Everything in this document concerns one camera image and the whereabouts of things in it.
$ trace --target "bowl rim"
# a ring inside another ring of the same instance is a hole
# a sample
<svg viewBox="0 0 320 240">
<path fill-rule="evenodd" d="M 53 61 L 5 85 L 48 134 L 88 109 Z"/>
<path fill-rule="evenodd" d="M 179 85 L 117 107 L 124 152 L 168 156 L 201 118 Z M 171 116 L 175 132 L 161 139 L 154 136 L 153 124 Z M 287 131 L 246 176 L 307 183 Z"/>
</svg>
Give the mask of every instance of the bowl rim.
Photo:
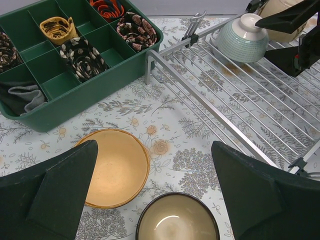
<svg viewBox="0 0 320 240">
<path fill-rule="evenodd" d="M 106 132 L 106 131 L 115 131 L 115 132 L 120 132 L 122 134 L 127 134 L 127 135 L 131 136 L 142 148 L 142 151 L 143 151 L 144 156 L 145 156 L 146 164 L 147 164 L 147 169 L 146 169 L 145 177 L 144 177 L 143 183 L 141 184 L 141 187 L 128 200 L 125 200 L 125 201 L 123 201 L 121 203 L 118 203 L 118 204 L 115 204 L 115 205 L 111 205 L 111 206 L 100 206 L 100 205 L 95 205 L 95 204 L 87 202 L 87 201 L 84 202 L 84 204 L 86 206 L 97 208 L 97 209 L 114 209 L 114 208 L 121 207 L 121 206 L 131 202 L 133 199 L 135 199 L 138 196 L 138 194 L 141 192 L 141 190 L 146 185 L 146 182 L 147 182 L 148 177 L 149 177 L 149 172 L 150 172 L 150 156 L 148 154 L 148 151 L 146 150 L 146 147 L 142 144 L 142 142 L 140 142 L 139 139 L 136 136 L 134 136 L 133 134 L 131 134 L 130 132 L 127 132 L 127 131 L 124 131 L 124 130 L 121 130 L 121 129 L 117 129 L 117 128 L 101 129 L 101 130 L 97 130 L 97 131 L 91 132 L 88 135 L 85 135 L 74 146 L 76 147 L 76 146 L 82 144 L 83 142 L 86 141 L 86 139 L 88 137 L 90 137 L 90 136 L 92 136 L 94 134 L 97 134 L 99 132 Z"/>
<path fill-rule="evenodd" d="M 198 198 L 196 198 L 195 196 L 192 196 L 188 193 L 185 193 L 185 192 L 168 192 L 168 193 L 165 193 L 165 194 L 162 194 L 158 197 L 156 197 L 155 199 L 153 199 L 145 208 L 144 210 L 142 211 L 140 217 L 139 217 L 139 220 L 138 220 L 138 223 L 137 223 L 137 226 L 136 226 L 136 229 L 135 229 L 135 240 L 139 240 L 139 232 L 140 232 L 140 225 L 141 225 L 141 222 L 142 222 L 142 219 L 145 215 L 145 213 L 147 212 L 147 210 L 155 203 L 157 202 L 158 200 L 162 199 L 162 198 L 165 198 L 165 197 L 168 197 L 168 196 L 171 196 L 171 195 L 180 195 L 180 196 L 184 196 L 184 197 L 188 197 L 188 198 L 191 198 L 193 200 L 195 200 L 196 202 L 198 202 L 204 209 L 205 211 L 208 213 L 208 215 L 210 216 L 212 222 L 213 222 L 213 225 L 214 225 L 214 228 L 215 228 L 215 232 L 216 232 L 216 240 L 220 240 L 220 232 L 219 232 L 219 227 L 218 227 L 218 224 L 217 224 L 217 221 L 213 215 L 213 213 L 210 211 L 210 209 L 201 201 L 199 200 Z"/>
</svg>

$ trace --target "white wall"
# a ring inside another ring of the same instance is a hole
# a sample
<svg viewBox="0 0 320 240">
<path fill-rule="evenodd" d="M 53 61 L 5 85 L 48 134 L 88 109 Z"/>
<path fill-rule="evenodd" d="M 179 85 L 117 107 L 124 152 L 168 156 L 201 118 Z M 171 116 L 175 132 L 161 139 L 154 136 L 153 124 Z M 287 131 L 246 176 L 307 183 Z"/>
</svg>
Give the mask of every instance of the white wall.
<svg viewBox="0 0 320 240">
<path fill-rule="evenodd" d="M 0 0 L 0 15 L 37 1 Z M 250 0 L 131 0 L 131 2 L 147 16 L 179 16 L 203 13 L 204 10 L 210 15 L 238 14 L 246 9 Z"/>
</svg>

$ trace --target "rolled tie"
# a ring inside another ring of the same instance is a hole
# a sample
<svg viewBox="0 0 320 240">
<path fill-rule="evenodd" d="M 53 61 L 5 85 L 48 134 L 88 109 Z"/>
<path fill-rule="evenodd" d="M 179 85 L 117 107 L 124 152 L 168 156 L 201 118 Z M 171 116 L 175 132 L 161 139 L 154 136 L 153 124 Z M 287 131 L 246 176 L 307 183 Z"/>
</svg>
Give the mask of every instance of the rolled tie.
<svg viewBox="0 0 320 240">
<path fill-rule="evenodd" d="M 117 25 L 117 33 L 136 52 L 141 52 L 157 42 L 154 28 L 136 13 L 126 12 Z"/>
<path fill-rule="evenodd" d="M 119 0 L 90 0 L 90 5 L 109 23 L 125 14 Z"/>
<path fill-rule="evenodd" d="M 82 37 L 70 39 L 62 44 L 60 56 L 82 83 L 109 68 L 98 50 Z"/>
<path fill-rule="evenodd" d="M 0 31 L 0 74 L 22 63 L 23 61 L 8 35 Z"/>
<path fill-rule="evenodd" d="M 40 23 L 40 29 L 53 44 L 58 46 L 78 37 L 72 17 L 68 20 L 59 16 L 51 17 Z"/>
</svg>

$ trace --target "bowl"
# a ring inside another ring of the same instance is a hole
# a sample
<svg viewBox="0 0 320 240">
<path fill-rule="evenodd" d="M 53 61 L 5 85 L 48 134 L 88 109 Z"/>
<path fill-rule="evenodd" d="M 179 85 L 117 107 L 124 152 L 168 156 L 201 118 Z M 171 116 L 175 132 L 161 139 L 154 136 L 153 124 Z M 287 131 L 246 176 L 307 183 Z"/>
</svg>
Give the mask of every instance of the bowl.
<svg viewBox="0 0 320 240">
<path fill-rule="evenodd" d="M 217 36 L 218 50 L 239 63 L 254 63 L 262 59 L 269 38 L 266 29 L 256 26 L 260 19 L 256 14 L 246 13 L 228 22 Z"/>
<path fill-rule="evenodd" d="M 132 134 L 120 129 L 95 131 L 76 146 L 96 140 L 98 156 L 85 204 L 112 209 L 133 200 L 146 184 L 150 159 L 144 145 Z"/>
<path fill-rule="evenodd" d="M 219 240 L 217 222 L 197 198 L 171 192 L 154 199 L 142 212 L 136 240 Z"/>
</svg>

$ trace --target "gray cloth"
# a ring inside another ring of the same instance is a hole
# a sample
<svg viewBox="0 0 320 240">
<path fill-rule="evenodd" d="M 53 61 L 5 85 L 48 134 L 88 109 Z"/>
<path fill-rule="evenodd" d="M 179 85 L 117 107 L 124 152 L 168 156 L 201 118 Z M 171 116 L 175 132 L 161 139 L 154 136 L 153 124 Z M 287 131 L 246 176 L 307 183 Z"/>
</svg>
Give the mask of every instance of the gray cloth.
<svg viewBox="0 0 320 240">
<path fill-rule="evenodd" d="M 46 98 L 38 85 L 14 86 L 8 90 L 8 93 L 29 102 L 24 106 L 25 113 L 22 113 L 21 115 L 24 115 L 46 103 Z"/>
</svg>

